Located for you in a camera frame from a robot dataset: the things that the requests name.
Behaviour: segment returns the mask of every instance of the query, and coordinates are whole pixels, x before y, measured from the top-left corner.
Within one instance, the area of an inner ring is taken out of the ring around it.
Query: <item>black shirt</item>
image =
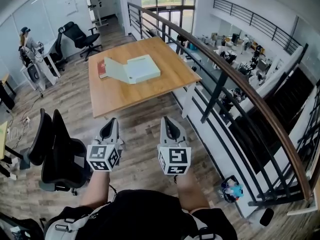
[[[49,221],[46,228],[59,219],[80,219],[92,211],[85,206],[66,207],[59,216]],[[201,209],[192,215],[223,240],[237,239],[235,229],[221,209]],[[112,203],[101,208],[79,229],[75,240],[180,240],[188,235],[198,235],[197,225],[191,215],[182,211],[178,198],[151,190],[123,190]]]

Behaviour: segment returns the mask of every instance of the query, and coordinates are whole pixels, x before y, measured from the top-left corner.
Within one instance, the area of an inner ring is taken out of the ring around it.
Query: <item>table leg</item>
[[[186,91],[186,96],[185,96],[185,101],[184,101],[184,105],[183,105],[183,110],[182,110],[182,118],[186,118],[191,106],[193,105],[193,101],[192,101],[192,97],[194,96],[194,92],[195,92],[195,87],[196,87],[196,83],[192,83],[189,85],[187,91]]]
[[[37,88],[35,87],[34,83],[29,79],[28,73],[27,73],[26,71],[27,71],[27,69],[24,69],[24,70],[22,71],[22,73],[24,74],[24,76],[25,76],[26,80],[28,81],[29,85],[31,86],[31,88],[32,88],[34,91],[36,91]]]
[[[11,91],[14,95],[17,95],[17,94],[15,93],[15,91],[11,88],[10,84],[9,84],[7,81],[5,81],[5,84],[8,86],[8,88],[10,89],[10,91]]]
[[[52,68],[54,69],[54,71],[55,71],[55,73],[56,73],[57,77],[58,77],[58,78],[60,78],[60,77],[61,77],[61,75],[60,75],[60,73],[59,73],[59,71],[58,71],[58,69],[57,69],[57,67],[56,67],[56,65],[55,65],[55,63],[54,63],[54,61],[52,60],[52,58],[51,58],[50,54],[48,54],[48,55],[47,55],[47,58],[48,58],[48,60],[49,60],[49,62],[50,62],[50,64],[51,64]]]
[[[5,162],[6,164],[9,164],[9,165],[12,164],[11,158],[8,157],[8,156],[6,156],[6,155],[1,159],[1,161],[2,161],[2,162]]]
[[[100,12],[99,12],[99,8],[96,10],[97,14],[98,14],[98,19],[99,19],[99,23],[100,23],[100,27],[102,26],[102,21],[101,21],[101,17],[100,17]]]
[[[16,156],[17,158],[20,159],[24,159],[23,155],[19,154],[18,152],[14,151],[13,149],[11,149],[10,147],[8,147],[7,145],[5,145],[4,149],[6,151],[8,151],[9,153],[11,153],[12,155]]]

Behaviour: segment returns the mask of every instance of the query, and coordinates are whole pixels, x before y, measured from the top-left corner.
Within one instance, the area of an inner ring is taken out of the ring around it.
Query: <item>white box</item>
[[[94,171],[112,172],[119,159],[115,144],[88,145],[86,160]]]
[[[104,65],[105,75],[107,77],[111,77],[128,84],[137,84],[161,75],[156,63],[148,54],[129,59],[125,65],[105,57]]]
[[[161,146],[158,159],[165,175],[184,175],[191,164],[191,147]]]

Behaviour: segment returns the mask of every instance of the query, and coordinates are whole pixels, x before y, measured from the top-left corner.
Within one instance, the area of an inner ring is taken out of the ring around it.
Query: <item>wooden handrail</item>
[[[167,25],[169,28],[176,31],[179,35],[187,39],[191,44],[197,47],[204,55],[206,55],[212,62],[214,62],[232,81],[247,95],[249,100],[254,106],[260,111],[260,113],[265,117],[268,123],[273,128],[274,132],[278,136],[284,152],[286,153],[291,166],[295,172],[297,181],[301,187],[301,192],[305,200],[309,200],[311,196],[311,188],[304,170],[304,167],[299,159],[298,153],[295,146],[291,142],[288,134],[283,128],[282,124],[279,122],[278,118],[271,111],[266,102],[261,98],[261,96],[252,88],[252,86],[245,80],[245,78],[237,71],[234,70],[226,60],[222,59],[218,54],[211,51],[206,45],[204,45],[196,37],[177,26],[176,24],[170,22],[169,20],[145,9],[136,4],[128,2],[129,6],[136,8],[143,13],[150,15],[156,20],[162,22],[162,24]]]

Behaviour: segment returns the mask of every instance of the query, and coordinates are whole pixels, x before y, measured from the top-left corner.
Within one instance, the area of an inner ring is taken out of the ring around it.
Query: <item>wooden tabletop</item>
[[[0,125],[0,160],[5,157],[8,121]]]
[[[2,83],[4,84],[6,81],[8,81],[8,78],[9,78],[9,74],[7,73],[2,79]]]
[[[161,76],[136,84],[111,77],[99,78],[98,62],[105,57],[127,64],[127,60],[147,54],[158,66]],[[90,95],[94,118],[128,108],[200,80],[201,78],[159,37],[131,42],[89,57]]]

